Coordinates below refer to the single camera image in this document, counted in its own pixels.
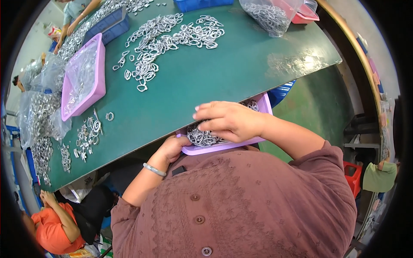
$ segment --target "green workbench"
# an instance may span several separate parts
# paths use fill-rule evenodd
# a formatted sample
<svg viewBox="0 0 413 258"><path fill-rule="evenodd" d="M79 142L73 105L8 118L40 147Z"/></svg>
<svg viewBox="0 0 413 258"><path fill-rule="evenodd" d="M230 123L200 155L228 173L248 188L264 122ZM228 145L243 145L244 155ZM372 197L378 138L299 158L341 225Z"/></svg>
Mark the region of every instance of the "green workbench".
<svg viewBox="0 0 413 258"><path fill-rule="evenodd" d="M121 54L138 46L140 38L125 48L127 38L147 20L158 15L174 14L179 9L172 0L166 6L153 2L137 16L130 17L130 30L106 46L106 95L81 116L73 117L72 130L63 143L70 146L71 173L63 171L58 142L53 141L54 154L49 172L51 187L55 191L79 177L121 158L169 133L194 122L194 107L213 100L239 102L261 92L309 73L341 62L333 44L315 24L291 24L282 38L270 38L257 23L244 13L238 1L234 5L211 7L185 13L183 22L173 28L172 35L182 24L195 22L200 15L211 15L224 25L225 35L216 40L218 47L208 50L196 46L179 45L159 56L156 77L147 83L148 90L139 92L138 82L126 81L124 71L135 70L129 61L117 71ZM83 120L93 116L96 109L102 121L103 135L93 145L93 154L87 154L86 163L76 159L77 129ZM114 120L105 120L108 112Z"/></svg>

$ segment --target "pink plastic tray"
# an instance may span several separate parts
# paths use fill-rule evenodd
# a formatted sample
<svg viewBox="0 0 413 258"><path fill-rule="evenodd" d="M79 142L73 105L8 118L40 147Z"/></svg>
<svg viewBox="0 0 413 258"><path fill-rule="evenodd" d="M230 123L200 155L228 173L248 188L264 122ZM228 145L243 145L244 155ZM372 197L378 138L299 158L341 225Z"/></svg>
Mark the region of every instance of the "pink plastic tray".
<svg viewBox="0 0 413 258"><path fill-rule="evenodd" d="M300 10L295 14L294 18L291 20L292 23L294 24L308 24L312 21L319 21L320 18L314 11L312 11L307 5L303 4L300 7Z"/></svg>
<svg viewBox="0 0 413 258"><path fill-rule="evenodd" d="M268 113L268 114L271 114L271 115L273 114L273 111L271 109L270 100L268 98L267 93L258 94L257 96L254 96L250 99L253 99L253 100L257 101L258 108L259 108L259 111L261 113ZM185 136L186 137L186 132L187 132L186 128L187 127L184 127L182 129L176 131L176 136L177 137L180 137L180 136ZM261 137L254 137L252 139L249 139L247 141L240 142L240 143L225 142L225 143L214 144L211 147L205 147L205 148L195 146L195 145L191 145L191 146L183 147L182 152L185 153L186 155L193 156L193 155L204 154L204 153L209 153L209 152L214 152L214 151L222 151L222 150L225 150L225 149L232 149L232 148L245 146L245 145L250 145L250 144L263 142L263 141L265 141L265 140Z"/></svg>
<svg viewBox="0 0 413 258"><path fill-rule="evenodd" d="M102 33L97 34L91 38L74 56L76 56L81 50L90 45L93 40L97 40L97 52L96 52L96 69L95 69L95 85L93 86L92 91L87 95L82 102L76 106L69 114L64 115L64 107L69 101L69 94L72 90L72 84L70 83L69 78L65 74L63 80L63 89L62 89L62 120L66 121L72 116L79 116L90 106L92 106L96 101L106 94L106 84L104 80L104 57L106 49L102 43Z"/></svg>

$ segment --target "bangle bracelet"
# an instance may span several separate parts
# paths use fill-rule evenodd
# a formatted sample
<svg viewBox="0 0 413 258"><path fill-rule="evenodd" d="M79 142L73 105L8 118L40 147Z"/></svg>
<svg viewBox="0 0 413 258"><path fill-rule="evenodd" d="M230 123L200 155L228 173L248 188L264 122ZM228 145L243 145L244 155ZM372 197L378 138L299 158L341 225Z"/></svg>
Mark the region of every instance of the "bangle bracelet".
<svg viewBox="0 0 413 258"><path fill-rule="evenodd" d="M144 166L147 170L150 170L150 171L152 171L153 173L155 173L155 174L157 174L157 175L160 175L160 176L162 176L162 177L166 177L166 173L165 173L165 172L159 171L159 170L157 170L156 168L152 167L151 165L148 165L148 164L144 163L143 166Z"/></svg>

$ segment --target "shirt button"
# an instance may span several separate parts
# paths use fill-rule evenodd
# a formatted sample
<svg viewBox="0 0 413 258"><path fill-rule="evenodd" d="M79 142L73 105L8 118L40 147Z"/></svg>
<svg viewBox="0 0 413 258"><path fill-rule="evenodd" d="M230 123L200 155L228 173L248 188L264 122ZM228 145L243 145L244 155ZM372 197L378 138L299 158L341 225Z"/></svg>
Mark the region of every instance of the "shirt button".
<svg viewBox="0 0 413 258"><path fill-rule="evenodd" d="M199 194L193 194L193 195L191 195L191 200L193 200L193 201L198 201L201 197L200 197L200 195Z"/></svg>
<svg viewBox="0 0 413 258"><path fill-rule="evenodd" d="M210 256L212 253L212 249L210 247L202 248L202 255L203 256Z"/></svg>
<svg viewBox="0 0 413 258"><path fill-rule="evenodd" d="M202 224L202 223L204 223L204 221L205 221L205 217L204 217L204 216L199 215L199 216L196 216L196 217L195 217L195 222L196 222L197 224Z"/></svg>

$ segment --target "red stool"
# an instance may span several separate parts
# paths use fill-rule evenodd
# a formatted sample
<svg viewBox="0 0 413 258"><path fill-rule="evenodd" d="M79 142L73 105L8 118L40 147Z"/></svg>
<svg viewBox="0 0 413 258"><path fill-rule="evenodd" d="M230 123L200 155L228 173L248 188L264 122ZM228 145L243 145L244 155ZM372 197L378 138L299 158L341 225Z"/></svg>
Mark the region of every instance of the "red stool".
<svg viewBox="0 0 413 258"><path fill-rule="evenodd" d="M344 165L344 176L346 177L347 183L349 184L354 197L360 192L360 176L361 176L361 166L355 165L353 163L343 161ZM349 176L349 167L356 169L352 176Z"/></svg>

